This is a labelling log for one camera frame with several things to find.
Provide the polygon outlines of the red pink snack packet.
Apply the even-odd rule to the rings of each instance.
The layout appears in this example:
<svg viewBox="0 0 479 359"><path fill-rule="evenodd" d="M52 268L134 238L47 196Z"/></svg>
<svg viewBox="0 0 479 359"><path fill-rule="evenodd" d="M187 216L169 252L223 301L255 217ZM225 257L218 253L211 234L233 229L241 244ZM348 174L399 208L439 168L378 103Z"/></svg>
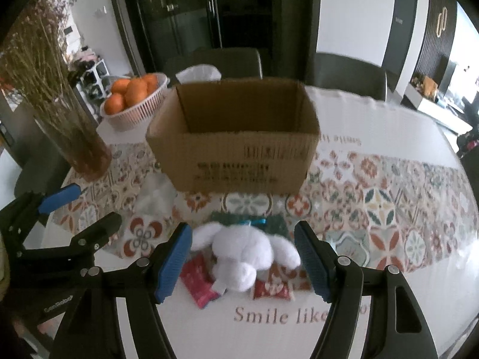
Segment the red pink snack packet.
<svg viewBox="0 0 479 359"><path fill-rule="evenodd" d="M195 255L183 265L180 279L199 309L220 297L212 288L213 280L202 254Z"/></svg>

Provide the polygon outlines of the dark green fluffy cloth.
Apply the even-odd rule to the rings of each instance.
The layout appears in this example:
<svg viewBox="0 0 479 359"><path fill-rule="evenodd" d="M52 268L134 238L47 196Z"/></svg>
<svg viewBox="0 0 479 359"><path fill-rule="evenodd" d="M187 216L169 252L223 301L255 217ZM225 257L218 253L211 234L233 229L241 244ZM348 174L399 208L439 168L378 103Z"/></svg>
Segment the dark green fluffy cloth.
<svg viewBox="0 0 479 359"><path fill-rule="evenodd" d="M270 235L279 235L287 240L292 240L286 221L281 215L255 216L250 214L213 212L209 216L208 221L219 222L226 226L250 224Z"/></svg>

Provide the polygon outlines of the red white patterned packet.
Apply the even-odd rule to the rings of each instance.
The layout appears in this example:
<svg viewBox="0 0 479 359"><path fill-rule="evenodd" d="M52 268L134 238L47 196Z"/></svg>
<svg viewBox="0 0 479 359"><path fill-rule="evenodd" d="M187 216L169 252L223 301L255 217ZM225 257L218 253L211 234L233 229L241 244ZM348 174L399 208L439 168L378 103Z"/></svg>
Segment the red white patterned packet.
<svg viewBox="0 0 479 359"><path fill-rule="evenodd" d="M259 276L251 289L252 300L269 298L287 302L294 301L292 283L282 276L277 263L273 263L268 271L258 271L258 273Z"/></svg>

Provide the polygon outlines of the white plush dog toy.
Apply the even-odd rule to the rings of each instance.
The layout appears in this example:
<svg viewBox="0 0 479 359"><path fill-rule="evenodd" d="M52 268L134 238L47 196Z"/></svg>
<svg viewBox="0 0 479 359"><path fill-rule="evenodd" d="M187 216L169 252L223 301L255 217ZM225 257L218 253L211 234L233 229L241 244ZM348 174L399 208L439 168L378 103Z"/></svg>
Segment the white plush dog toy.
<svg viewBox="0 0 479 359"><path fill-rule="evenodd" d="M285 237L272 235L251 224L223 225L209 222L192 231L191 250L210 248L216 263L212 267L213 291L244 293L254 286L258 271L273 263L294 270L300 266L300 255Z"/></svg>

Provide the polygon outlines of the clear plastic bag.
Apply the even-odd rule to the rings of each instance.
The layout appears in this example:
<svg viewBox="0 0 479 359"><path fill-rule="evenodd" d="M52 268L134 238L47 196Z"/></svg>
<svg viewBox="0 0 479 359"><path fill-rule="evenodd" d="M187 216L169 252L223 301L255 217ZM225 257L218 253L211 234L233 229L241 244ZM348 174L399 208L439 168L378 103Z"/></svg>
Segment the clear plastic bag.
<svg viewBox="0 0 479 359"><path fill-rule="evenodd" d="M163 173L150 173L143 182L133 208L133 216L170 219L177 191Z"/></svg>

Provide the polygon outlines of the glass vase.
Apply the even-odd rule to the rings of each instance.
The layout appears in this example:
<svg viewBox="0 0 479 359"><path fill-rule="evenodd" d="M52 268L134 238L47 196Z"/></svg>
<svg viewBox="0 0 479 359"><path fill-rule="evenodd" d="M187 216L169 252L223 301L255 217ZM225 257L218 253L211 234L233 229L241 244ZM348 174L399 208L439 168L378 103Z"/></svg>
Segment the glass vase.
<svg viewBox="0 0 479 359"><path fill-rule="evenodd" d="M87 182L101 178L111 163L111 151L73 94L32 105L34 117L62 157Z"/></svg>

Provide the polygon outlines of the patterned tile table runner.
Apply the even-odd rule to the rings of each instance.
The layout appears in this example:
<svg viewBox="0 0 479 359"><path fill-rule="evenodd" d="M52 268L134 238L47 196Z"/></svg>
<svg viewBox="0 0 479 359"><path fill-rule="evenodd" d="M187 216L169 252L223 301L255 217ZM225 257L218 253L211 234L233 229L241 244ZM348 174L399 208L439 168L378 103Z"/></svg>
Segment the patterned tile table runner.
<svg viewBox="0 0 479 359"><path fill-rule="evenodd" d="M76 233L109 212L125 225L110 241L121 258L148 255L181 221L209 222L213 212L281 215L292 235L309 223L338 253L368 267L393 263L410 272L454 255L478 238L478 207L462 169L338 149L317 150L296 194L179 192L170 219L133 216L145 177L163 173L146 144L114 144L108 172L80 183L81 196L52 216Z"/></svg>

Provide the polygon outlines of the orange front left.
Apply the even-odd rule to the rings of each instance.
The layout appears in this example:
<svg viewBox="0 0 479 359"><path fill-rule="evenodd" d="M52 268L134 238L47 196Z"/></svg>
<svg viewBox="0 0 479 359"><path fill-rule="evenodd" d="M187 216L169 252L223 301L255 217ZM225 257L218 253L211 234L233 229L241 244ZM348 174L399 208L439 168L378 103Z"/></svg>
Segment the orange front left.
<svg viewBox="0 0 479 359"><path fill-rule="evenodd" d="M103 109L106 115L121 113L126 108L123 94L114 92L105 101Z"/></svg>

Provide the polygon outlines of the orange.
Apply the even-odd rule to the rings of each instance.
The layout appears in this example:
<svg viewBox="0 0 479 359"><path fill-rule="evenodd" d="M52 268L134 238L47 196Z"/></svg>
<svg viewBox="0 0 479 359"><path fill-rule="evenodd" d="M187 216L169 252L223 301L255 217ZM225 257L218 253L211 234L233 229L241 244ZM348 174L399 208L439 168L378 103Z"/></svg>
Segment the orange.
<svg viewBox="0 0 479 359"><path fill-rule="evenodd" d="M126 108L123 94L114 92L105 101L103 109L106 115L121 113Z"/></svg>
<svg viewBox="0 0 479 359"><path fill-rule="evenodd" d="M112 86L110 88L110 92L112 94L117 93L117 94L124 95L128 91L128 85L129 85L130 82L131 82L131 80L125 79L125 78L115 80L112 83Z"/></svg>
<svg viewBox="0 0 479 359"><path fill-rule="evenodd" d="M147 91L148 91L149 96L157 90L158 80L157 80L157 75L156 74L145 74L142 77L142 80L147 85Z"/></svg>

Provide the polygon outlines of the white shelf unit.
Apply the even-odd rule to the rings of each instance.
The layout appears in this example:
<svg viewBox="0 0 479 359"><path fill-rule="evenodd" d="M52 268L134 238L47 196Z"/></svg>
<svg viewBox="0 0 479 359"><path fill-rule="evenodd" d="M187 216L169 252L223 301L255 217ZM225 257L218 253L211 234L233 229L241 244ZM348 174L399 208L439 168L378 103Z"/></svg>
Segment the white shelf unit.
<svg viewBox="0 0 479 359"><path fill-rule="evenodd" d="M75 67L75 87L92 101L104 100L107 97L107 76L110 74L103 58L77 59Z"/></svg>

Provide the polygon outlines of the white plastic fruit basket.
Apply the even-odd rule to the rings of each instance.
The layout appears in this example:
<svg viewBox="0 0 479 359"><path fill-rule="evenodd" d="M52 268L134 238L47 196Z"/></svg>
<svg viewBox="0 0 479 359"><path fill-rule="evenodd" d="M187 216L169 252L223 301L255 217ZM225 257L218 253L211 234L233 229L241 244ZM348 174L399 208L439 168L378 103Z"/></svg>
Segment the white plastic fruit basket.
<svg viewBox="0 0 479 359"><path fill-rule="evenodd" d="M150 96L132 107L127 107L121 113L106 115L101 105L101 115L117 131L131 130L148 118L151 118L159 110L162 102L168 93L170 79L163 73L152 73L157 75L158 87Z"/></svg>

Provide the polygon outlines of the orange back left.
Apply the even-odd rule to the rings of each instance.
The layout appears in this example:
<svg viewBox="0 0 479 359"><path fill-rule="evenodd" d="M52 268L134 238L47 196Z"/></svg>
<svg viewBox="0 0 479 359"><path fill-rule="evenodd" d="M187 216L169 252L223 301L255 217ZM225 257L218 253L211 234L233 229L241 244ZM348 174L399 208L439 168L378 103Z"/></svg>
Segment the orange back left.
<svg viewBox="0 0 479 359"><path fill-rule="evenodd" d="M117 94L124 95L128 91L128 85L129 85L130 82L131 82L131 80L125 79L125 78L115 80L112 83L112 86L110 88L110 92L112 94L117 93Z"/></svg>

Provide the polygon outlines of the brown cardboard box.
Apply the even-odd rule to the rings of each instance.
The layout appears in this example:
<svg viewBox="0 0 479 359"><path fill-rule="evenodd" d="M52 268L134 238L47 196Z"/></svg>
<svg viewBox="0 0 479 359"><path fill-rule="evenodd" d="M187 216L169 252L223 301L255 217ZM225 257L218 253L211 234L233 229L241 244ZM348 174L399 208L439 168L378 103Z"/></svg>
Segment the brown cardboard box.
<svg viewBox="0 0 479 359"><path fill-rule="evenodd" d="M145 138L177 191L296 194L320 134L303 83L268 78L178 84Z"/></svg>

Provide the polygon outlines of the orange centre large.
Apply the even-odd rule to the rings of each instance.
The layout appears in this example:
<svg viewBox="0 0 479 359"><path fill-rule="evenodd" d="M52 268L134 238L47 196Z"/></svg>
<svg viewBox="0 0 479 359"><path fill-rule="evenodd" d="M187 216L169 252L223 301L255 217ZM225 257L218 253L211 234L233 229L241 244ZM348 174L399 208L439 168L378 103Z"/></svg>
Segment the orange centre large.
<svg viewBox="0 0 479 359"><path fill-rule="evenodd" d="M148 96L148 84L142 78L130 80L124 99L127 107L132 107L142 102Z"/></svg>

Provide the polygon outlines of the orange back right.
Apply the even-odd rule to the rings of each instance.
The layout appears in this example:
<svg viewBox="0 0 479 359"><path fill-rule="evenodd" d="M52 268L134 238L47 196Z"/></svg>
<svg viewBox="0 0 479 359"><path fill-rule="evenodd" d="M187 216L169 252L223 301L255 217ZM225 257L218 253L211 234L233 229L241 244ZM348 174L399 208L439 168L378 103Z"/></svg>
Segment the orange back right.
<svg viewBox="0 0 479 359"><path fill-rule="evenodd" d="M147 91L148 91L149 96L157 90L158 80L157 80L157 75L156 74L145 74L142 77L142 80L147 85Z"/></svg>

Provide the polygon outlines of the tissue box with white tissue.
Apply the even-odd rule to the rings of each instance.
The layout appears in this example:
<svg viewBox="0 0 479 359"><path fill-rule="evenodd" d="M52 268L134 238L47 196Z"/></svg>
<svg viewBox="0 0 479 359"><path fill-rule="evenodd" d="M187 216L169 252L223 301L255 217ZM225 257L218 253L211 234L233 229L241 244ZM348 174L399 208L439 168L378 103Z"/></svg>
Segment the tissue box with white tissue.
<svg viewBox="0 0 479 359"><path fill-rule="evenodd" d="M221 80L222 73L213 65L200 64L190 66L181 72L176 73L175 77L180 84L212 82Z"/></svg>

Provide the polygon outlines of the dark chair right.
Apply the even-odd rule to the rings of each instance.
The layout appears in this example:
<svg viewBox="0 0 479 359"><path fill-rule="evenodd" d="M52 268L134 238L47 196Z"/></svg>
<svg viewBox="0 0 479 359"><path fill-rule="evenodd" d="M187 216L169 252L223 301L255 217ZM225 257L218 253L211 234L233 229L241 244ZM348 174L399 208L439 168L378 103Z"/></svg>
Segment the dark chair right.
<svg viewBox="0 0 479 359"><path fill-rule="evenodd" d="M386 100L387 76L380 66L338 54L316 53L309 63L305 83Z"/></svg>

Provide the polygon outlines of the dark chair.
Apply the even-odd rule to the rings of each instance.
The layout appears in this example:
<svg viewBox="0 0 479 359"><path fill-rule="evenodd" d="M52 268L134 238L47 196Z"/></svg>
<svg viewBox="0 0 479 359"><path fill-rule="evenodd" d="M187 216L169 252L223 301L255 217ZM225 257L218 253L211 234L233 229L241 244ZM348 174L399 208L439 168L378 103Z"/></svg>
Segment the dark chair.
<svg viewBox="0 0 479 359"><path fill-rule="evenodd" d="M380 66L338 54L316 53L309 63L305 83L386 100L387 76Z"/></svg>
<svg viewBox="0 0 479 359"><path fill-rule="evenodd" d="M215 66L223 79L263 76L260 54L252 48L199 49L188 55L168 59L162 72L171 78L173 83L177 83L177 73L200 64Z"/></svg>

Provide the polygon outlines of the white low tv cabinet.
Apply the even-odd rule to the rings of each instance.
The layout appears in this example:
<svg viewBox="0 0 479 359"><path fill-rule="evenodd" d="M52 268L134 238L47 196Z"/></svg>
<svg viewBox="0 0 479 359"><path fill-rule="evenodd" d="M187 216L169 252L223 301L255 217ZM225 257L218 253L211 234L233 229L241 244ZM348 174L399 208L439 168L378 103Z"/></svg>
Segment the white low tv cabinet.
<svg viewBox="0 0 479 359"><path fill-rule="evenodd" d="M405 89L402 104L412 106L414 110L433 118L457 135L463 135L472 130L469 124L455 116L452 111L424 98L410 83Z"/></svg>

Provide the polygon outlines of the dark chair left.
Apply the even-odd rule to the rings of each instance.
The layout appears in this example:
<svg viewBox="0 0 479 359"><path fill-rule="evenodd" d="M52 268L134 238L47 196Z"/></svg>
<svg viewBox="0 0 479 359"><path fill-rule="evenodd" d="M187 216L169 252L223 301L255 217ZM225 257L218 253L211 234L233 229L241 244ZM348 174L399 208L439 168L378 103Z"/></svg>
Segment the dark chair left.
<svg viewBox="0 0 479 359"><path fill-rule="evenodd" d="M171 78L173 83L177 83L177 73L200 64L215 66L223 79L263 76L260 54L252 48L199 49L188 55L168 59L162 72Z"/></svg>

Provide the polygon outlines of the black glass door cabinet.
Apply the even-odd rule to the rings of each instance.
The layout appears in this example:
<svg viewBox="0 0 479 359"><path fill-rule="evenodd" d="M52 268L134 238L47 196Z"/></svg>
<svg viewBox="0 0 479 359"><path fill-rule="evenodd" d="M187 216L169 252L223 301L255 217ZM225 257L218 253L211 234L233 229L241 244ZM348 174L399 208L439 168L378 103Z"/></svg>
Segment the black glass door cabinet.
<svg viewBox="0 0 479 359"><path fill-rule="evenodd" d="M112 0L136 73L164 72L198 50L255 49L266 76L304 80L320 0Z"/></svg>

